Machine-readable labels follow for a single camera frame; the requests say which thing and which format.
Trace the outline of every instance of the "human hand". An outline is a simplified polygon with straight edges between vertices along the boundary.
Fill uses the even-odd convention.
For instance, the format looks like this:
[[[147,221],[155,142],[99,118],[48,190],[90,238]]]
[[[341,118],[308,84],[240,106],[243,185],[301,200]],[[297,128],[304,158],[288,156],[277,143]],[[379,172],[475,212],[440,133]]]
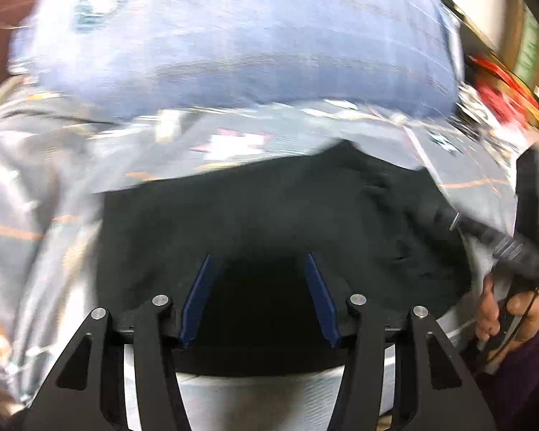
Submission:
[[[515,338],[507,347],[496,356],[498,350],[489,352],[489,359],[494,358],[493,365],[500,365],[509,352],[515,351],[521,345],[532,339],[539,331],[539,296],[537,292],[518,293],[507,302],[507,311],[513,315],[523,315],[527,310],[533,296],[536,296],[527,317],[523,320]],[[483,341],[489,340],[492,335],[497,335],[499,325],[499,305],[493,297],[493,275],[489,274],[483,279],[483,293],[479,297],[479,305],[475,316],[475,334]]]

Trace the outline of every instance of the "metal pin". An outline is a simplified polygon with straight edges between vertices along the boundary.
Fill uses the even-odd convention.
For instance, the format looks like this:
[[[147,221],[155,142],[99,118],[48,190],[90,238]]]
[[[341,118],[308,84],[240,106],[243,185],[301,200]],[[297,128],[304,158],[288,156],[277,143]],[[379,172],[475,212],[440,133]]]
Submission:
[[[92,318],[102,319],[106,315],[106,310],[104,308],[96,308],[92,311]]]
[[[156,295],[152,298],[152,303],[156,306],[164,306],[168,302],[166,295]]]
[[[457,227],[457,223],[459,221],[459,217],[461,217],[461,214],[460,213],[457,213],[455,215],[455,218],[453,219],[453,221],[451,222],[451,225],[450,225],[450,231],[453,231],[455,227]]]
[[[349,301],[351,301],[354,305],[361,306],[365,305],[367,298],[359,293],[354,293],[349,297]]]
[[[429,311],[427,310],[427,308],[425,306],[416,306],[415,308],[413,308],[413,313],[418,317],[418,318],[421,318],[423,319],[425,316],[427,316],[429,314]]]

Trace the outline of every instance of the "black fabric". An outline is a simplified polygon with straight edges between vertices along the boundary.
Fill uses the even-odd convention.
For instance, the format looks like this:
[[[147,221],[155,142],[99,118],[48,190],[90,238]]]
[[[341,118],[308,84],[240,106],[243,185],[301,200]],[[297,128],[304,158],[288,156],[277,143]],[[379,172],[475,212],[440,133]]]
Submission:
[[[362,293],[405,316],[435,316],[470,287],[456,233],[427,236],[409,218],[444,199],[427,170],[410,171],[342,141],[286,157],[105,194],[96,285],[117,313],[158,293],[177,314],[206,254],[219,276],[201,345],[323,345],[300,258],[315,255],[339,312]]]

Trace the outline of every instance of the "purple sleeve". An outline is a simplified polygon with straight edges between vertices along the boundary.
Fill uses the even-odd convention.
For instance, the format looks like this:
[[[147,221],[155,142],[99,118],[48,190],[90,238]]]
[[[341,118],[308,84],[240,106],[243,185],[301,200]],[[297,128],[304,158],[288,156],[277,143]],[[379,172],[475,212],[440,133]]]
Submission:
[[[499,429],[507,427],[539,383],[539,332],[509,353],[495,375],[481,374],[477,383]]]

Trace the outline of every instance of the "metal frame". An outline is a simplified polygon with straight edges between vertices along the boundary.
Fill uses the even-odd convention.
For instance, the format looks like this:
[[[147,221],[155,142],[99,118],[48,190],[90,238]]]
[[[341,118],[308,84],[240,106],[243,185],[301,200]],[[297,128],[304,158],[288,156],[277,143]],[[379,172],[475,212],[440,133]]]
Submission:
[[[392,430],[495,429],[469,370],[426,308],[413,308],[407,328],[396,332],[386,328],[384,311],[364,296],[352,295],[347,306],[359,328],[328,431],[376,429],[389,338],[397,352]],[[133,329],[124,336],[113,329],[121,323],[109,312],[93,310],[23,412],[21,429],[127,431],[122,355],[124,343],[132,343],[142,430],[191,431],[169,353],[180,344],[160,333],[161,322],[172,322],[174,312],[171,298],[157,295],[125,314]],[[449,378],[449,384],[435,384],[436,378]]]

